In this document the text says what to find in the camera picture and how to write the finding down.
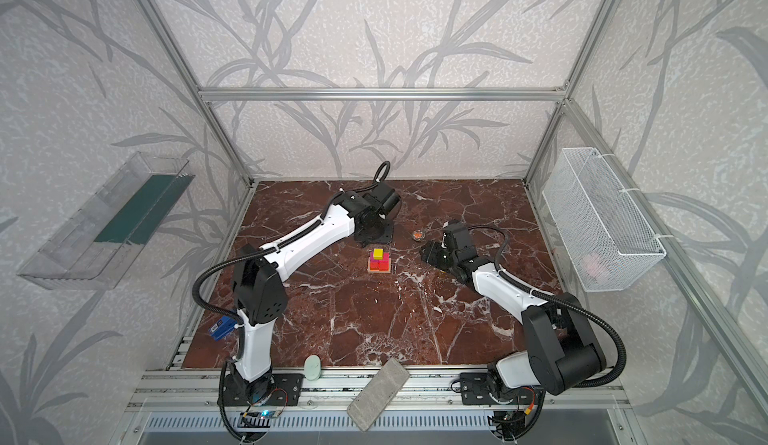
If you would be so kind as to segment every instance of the blue device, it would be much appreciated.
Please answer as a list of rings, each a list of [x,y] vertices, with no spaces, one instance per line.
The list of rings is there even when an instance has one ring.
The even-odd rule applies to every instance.
[[[213,337],[215,341],[219,341],[235,329],[236,323],[231,317],[222,317],[213,327],[208,329],[208,335]]]

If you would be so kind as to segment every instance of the enclosure wall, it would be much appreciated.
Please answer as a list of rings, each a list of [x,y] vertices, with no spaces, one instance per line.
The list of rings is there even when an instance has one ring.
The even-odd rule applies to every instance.
[[[106,443],[140,375],[166,366],[246,183],[132,0],[0,2],[0,442]],[[118,286],[17,277],[137,150],[196,176]]]
[[[600,0],[156,0],[203,87],[558,87]],[[551,102],[214,103],[254,176],[522,177]]]
[[[768,0],[622,0],[575,102],[757,351],[768,355]],[[768,443],[768,425],[667,269],[585,295],[541,195],[558,151],[593,146],[567,119],[530,190],[565,286],[617,327],[621,382],[650,443]]]

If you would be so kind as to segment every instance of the red marble tabletop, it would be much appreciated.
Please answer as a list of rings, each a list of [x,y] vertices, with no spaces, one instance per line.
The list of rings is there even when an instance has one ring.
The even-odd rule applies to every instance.
[[[311,354],[323,366],[485,364],[524,350],[522,325],[495,303],[422,263],[416,229],[440,239],[450,219],[468,225],[494,223],[512,236],[503,265],[531,285],[558,291],[544,239],[519,180],[390,180],[402,198],[388,251],[391,274],[366,270],[374,245],[361,249],[352,238],[326,248],[284,284],[289,302],[277,319],[272,341],[275,367],[302,366]],[[261,182],[234,243],[258,247],[310,220],[331,194],[364,182]],[[481,255],[493,256],[501,237],[472,232]],[[210,301],[232,308],[232,268]],[[207,331],[219,316],[206,311],[184,359],[186,368],[221,367],[234,354],[236,334],[215,341]]]

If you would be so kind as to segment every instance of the light green oval object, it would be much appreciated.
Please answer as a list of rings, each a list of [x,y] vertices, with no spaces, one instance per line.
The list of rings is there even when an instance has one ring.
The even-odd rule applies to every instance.
[[[320,378],[320,357],[317,355],[310,355],[304,361],[304,378],[306,380]]]

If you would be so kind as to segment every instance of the white wire mesh basket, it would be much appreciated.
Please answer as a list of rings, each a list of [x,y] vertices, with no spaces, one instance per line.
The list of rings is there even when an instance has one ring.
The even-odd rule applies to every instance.
[[[667,255],[597,149],[562,149],[542,194],[585,291],[624,290]]]

